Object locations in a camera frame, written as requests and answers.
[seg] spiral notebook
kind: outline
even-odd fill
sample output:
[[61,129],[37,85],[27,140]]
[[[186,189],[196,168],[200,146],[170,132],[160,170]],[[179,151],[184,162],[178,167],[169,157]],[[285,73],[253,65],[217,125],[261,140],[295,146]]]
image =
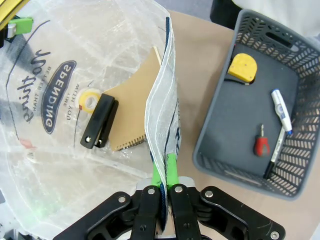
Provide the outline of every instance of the spiral notebook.
[[132,147],[146,140],[146,102],[160,64],[157,48],[153,47],[145,62],[126,82],[104,92],[119,102],[109,134],[113,151]]

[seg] brown table surface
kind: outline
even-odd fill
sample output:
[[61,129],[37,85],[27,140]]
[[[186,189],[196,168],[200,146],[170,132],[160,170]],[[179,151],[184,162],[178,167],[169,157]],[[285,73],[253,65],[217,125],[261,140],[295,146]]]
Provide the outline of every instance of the brown table surface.
[[[287,240],[309,240],[320,222],[320,152],[302,195],[286,201],[254,192],[204,174],[193,164],[192,153],[221,74],[233,31],[179,12],[170,12],[176,49],[182,143],[179,176],[195,180],[198,190],[216,186],[261,214],[281,224]],[[201,227],[214,240],[225,239]]]

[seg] blue oval logo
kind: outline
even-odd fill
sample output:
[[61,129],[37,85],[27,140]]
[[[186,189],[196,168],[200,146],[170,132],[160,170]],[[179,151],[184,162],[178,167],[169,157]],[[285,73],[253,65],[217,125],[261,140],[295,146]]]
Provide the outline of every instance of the blue oval logo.
[[59,105],[68,88],[72,73],[77,65],[70,60],[62,63],[50,79],[42,98],[41,116],[45,131],[52,134],[57,120]]

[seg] yellow bar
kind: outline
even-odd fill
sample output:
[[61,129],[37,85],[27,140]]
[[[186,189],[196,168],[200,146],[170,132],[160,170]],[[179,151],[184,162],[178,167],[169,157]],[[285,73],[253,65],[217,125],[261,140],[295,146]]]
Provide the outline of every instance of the yellow bar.
[[27,4],[29,0],[0,0],[0,30]]

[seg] red screwdriver handle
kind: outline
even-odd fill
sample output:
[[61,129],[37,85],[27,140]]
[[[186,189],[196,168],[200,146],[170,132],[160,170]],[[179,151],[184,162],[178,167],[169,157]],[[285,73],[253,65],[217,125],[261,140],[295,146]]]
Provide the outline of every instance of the red screwdriver handle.
[[266,157],[270,154],[270,147],[267,137],[257,137],[254,145],[254,154],[259,157]]

